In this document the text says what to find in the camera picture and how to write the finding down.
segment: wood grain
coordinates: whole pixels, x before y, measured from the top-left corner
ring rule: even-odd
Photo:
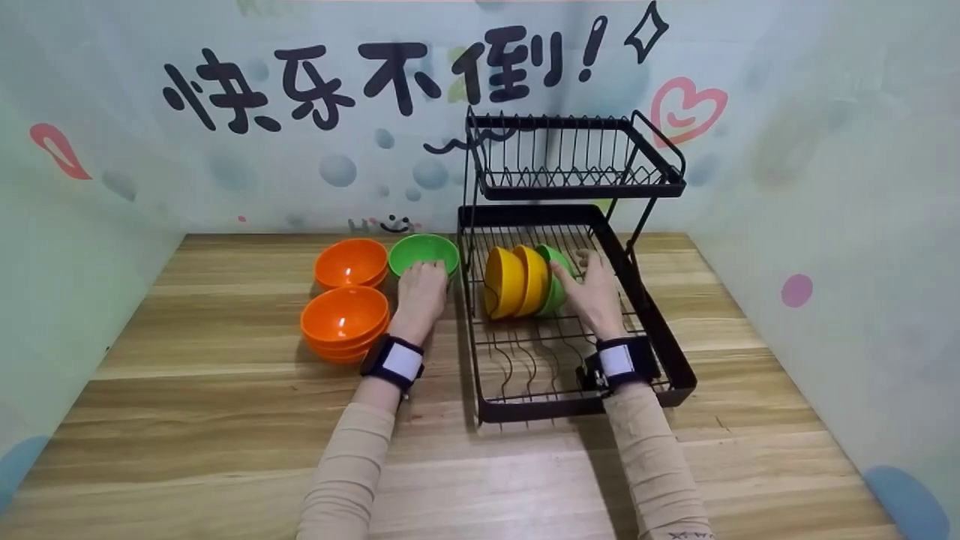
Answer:
[[[300,343],[313,259],[337,239],[188,236],[0,519],[0,538],[292,538],[357,383]],[[718,537],[900,538],[686,236],[645,235],[638,251],[700,380],[668,418]],[[605,417],[475,426],[456,300],[399,413],[372,537],[635,537]]]

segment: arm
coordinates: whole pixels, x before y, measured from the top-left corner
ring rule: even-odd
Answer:
[[[388,333],[421,346],[444,309],[442,262],[417,263],[400,277],[396,315]],[[365,377],[333,430],[300,512],[298,540],[362,540],[394,432],[400,389]]]
[[[583,283],[551,264],[577,315],[601,340],[628,335],[623,329],[614,277],[596,252],[581,253]],[[657,394],[643,382],[628,382],[604,400],[613,438],[630,484],[639,540],[712,540],[704,503]]]

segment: hand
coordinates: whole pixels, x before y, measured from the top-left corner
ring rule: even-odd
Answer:
[[[397,306],[387,332],[422,346],[433,330],[446,304],[446,265],[436,262],[415,262],[400,276]]]
[[[583,283],[577,283],[558,261],[550,261],[550,270],[564,286],[566,301],[598,339],[626,336],[613,271],[593,250],[579,250],[576,255],[580,266],[587,268]]]

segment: heart drawing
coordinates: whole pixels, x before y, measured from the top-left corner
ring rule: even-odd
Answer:
[[[30,128],[30,138],[34,140],[37,146],[46,150],[47,154],[50,154],[50,157],[54,159],[64,174],[77,180],[90,180],[90,175],[88,175],[83,166],[80,165],[80,160],[77,159],[77,155],[73,152],[73,147],[71,147],[70,142],[67,141],[66,135],[56,127],[50,124],[36,124]],[[53,143],[54,148],[47,145],[48,140]],[[57,155],[57,152],[54,152],[54,149],[60,151],[66,160],[62,160],[60,156]]]
[[[713,112],[710,114],[709,118],[703,121],[698,121],[699,119],[696,116],[680,118],[673,111],[669,111],[666,114],[666,123],[671,128],[689,128],[687,131],[680,133],[679,135],[670,136],[670,141],[674,144],[687,142],[692,138],[696,138],[706,133],[707,130],[710,129],[710,126],[716,123],[716,121],[720,118],[720,115],[723,114],[723,110],[727,107],[727,92],[721,90],[720,88],[706,88],[698,92],[697,86],[693,84],[693,81],[687,79],[687,77],[676,77],[674,79],[670,79],[666,82],[666,84],[661,86],[659,90],[657,90],[656,94],[654,94],[654,102],[650,111],[651,120],[661,132],[664,131],[661,116],[663,98],[667,93],[670,92],[670,90],[673,89],[682,90],[684,93],[684,100],[681,104],[683,110],[679,112],[691,110],[705,101],[713,102]],[[661,140],[658,136],[655,136],[654,139],[659,148],[666,148],[666,142]]]

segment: forearm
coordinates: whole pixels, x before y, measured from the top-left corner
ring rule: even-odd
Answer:
[[[384,380],[360,382],[314,474],[300,512],[298,540],[361,540],[394,431],[400,391]]]
[[[703,499],[653,389],[625,384],[604,400],[604,407],[630,484],[639,539],[714,538]]]

